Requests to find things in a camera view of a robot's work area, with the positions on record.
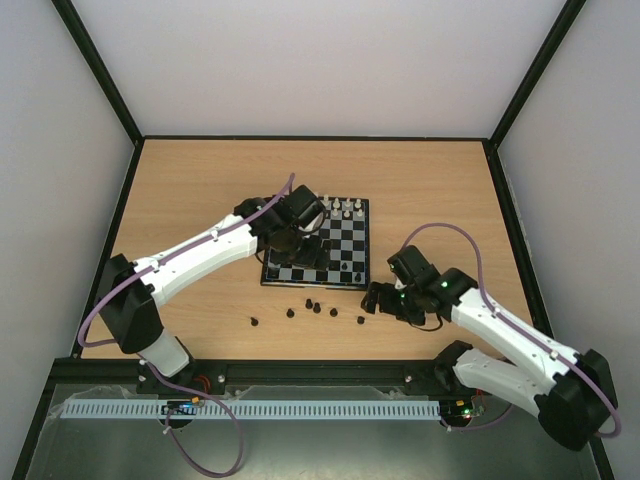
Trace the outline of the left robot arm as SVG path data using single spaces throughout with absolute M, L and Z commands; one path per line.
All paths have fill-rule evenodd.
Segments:
M 99 315 L 123 353 L 173 377 L 192 359 L 163 325 L 160 308 L 212 272 L 265 250 L 295 266 L 327 268 L 330 245 L 316 233 L 326 214 L 321 198 L 301 185 L 246 199 L 214 226 L 165 251 L 135 261 L 119 254 L 105 266 Z

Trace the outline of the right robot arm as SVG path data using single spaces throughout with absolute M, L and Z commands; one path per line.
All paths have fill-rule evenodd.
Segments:
M 535 417 L 559 445 L 582 450 L 618 406 L 608 361 L 581 354 L 527 324 L 457 268 L 439 272 L 413 245 L 387 261 L 394 283 L 371 283 L 362 309 L 421 328 L 429 314 L 478 336 L 502 354 L 497 360 L 464 341 L 436 357 L 434 376 L 453 393 L 482 390 Z

